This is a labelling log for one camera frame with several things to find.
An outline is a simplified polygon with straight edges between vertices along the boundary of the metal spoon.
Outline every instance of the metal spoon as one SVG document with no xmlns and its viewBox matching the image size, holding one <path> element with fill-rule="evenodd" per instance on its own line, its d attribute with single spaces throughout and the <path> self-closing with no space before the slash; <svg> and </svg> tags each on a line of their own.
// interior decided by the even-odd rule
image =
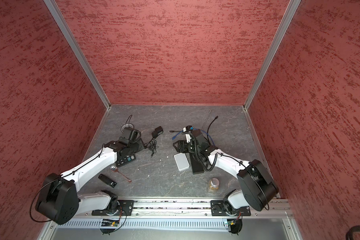
<svg viewBox="0 0 360 240">
<path fill-rule="evenodd" d="M 119 172 L 119 168 L 116 167 L 116 165 L 111 165 L 111 166 L 110 166 L 110 170 L 112 170 L 113 172 L 118 172 L 118 173 L 120 173 L 121 175 L 123 175 L 123 177 L 125 177 L 125 179 L 126 179 L 129 183 L 132 182 L 132 180 L 130 180 L 130 179 L 129 179 L 128 177 L 126 177 L 124 174 L 122 174 L 121 172 Z"/>
</svg>

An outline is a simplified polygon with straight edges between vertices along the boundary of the red wallpaper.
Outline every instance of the red wallpaper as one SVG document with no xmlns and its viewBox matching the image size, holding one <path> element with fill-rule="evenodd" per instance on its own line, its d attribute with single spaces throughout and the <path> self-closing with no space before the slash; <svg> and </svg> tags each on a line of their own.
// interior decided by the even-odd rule
<svg viewBox="0 0 360 240">
<path fill-rule="evenodd" d="M 360 1 L 302 0 L 250 116 L 304 240 L 360 225 Z"/>
<path fill-rule="evenodd" d="M 56 0 L 113 104 L 243 104 L 289 0 Z"/>
<path fill-rule="evenodd" d="M 32 198 L 82 161 L 104 111 L 44 2 L 0 1 L 0 239 L 37 237 Z"/>
</svg>

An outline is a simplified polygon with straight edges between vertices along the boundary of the silver lid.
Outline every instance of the silver lid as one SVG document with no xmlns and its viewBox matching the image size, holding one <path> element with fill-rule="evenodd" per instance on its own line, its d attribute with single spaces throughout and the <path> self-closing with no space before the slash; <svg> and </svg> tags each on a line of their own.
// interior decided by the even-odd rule
<svg viewBox="0 0 360 240">
<path fill-rule="evenodd" d="M 219 186 L 219 180 L 217 178 L 212 178 L 210 180 L 211 187 L 218 187 Z"/>
</svg>

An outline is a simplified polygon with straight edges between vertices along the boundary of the gray marble surface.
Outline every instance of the gray marble surface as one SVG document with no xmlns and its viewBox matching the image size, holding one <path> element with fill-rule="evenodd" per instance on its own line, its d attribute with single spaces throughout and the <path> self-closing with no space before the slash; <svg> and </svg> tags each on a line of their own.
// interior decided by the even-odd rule
<svg viewBox="0 0 360 240">
<path fill-rule="evenodd" d="M 211 114 L 204 129 L 206 131 L 215 116 L 219 116 L 209 130 L 216 146 L 242 160 L 260 159 L 240 106 L 113 105 L 91 155 L 99 151 L 103 143 L 119 139 L 120 128 L 131 114 L 131 123 L 141 131 L 144 143 L 152 138 L 151 132 L 156 127 L 163 127 L 164 133 L 157 138 L 157 153 L 151 158 L 151 152 L 145 149 L 136 154 L 135 161 L 119 168 L 132 183 L 128 183 L 119 173 L 112 172 L 106 167 L 101 173 L 117 182 L 114 189 L 97 178 L 99 173 L 89 180 L 79 193 L 94 193 L 107 189 L 123 197 L 221 198 L 233 189 L 240 189 L 236 178 L 217 167 L 211 172 L 196 175 L 192 174 L 191 168 L 182 172 L 177 169 L 173 158 L 177 152 L 172 143 L 185 140 L 185 136 L 179 135 L 172 140 L 176 133 L 168 131 L 180 131 L 187 125 L 201 129 L 210 110 Z M 213 177 L 219 179 L 220 187 L 217 193 L 211 194 L 207 191 L 207 183 Z"/>
</svg>

